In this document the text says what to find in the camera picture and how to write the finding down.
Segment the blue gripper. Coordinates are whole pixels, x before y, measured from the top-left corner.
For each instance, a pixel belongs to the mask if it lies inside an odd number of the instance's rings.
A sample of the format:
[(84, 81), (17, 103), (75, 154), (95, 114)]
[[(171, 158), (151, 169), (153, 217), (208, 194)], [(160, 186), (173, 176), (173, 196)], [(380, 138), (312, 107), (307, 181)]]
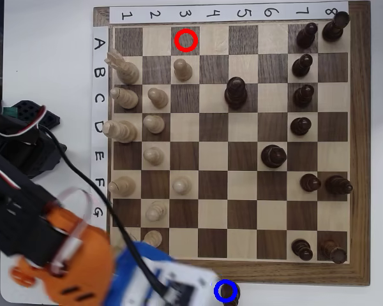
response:
[[(142, 257), (152, 261), (173, 261), (168, 254), (144, 242), (134, 242)], [(137, 264), (128, 249), (124, 249), (116, 259), (116, 270), (109, 291), (103, 301), (106, 306), (120, 305), (124, 293), (131, 281)]]

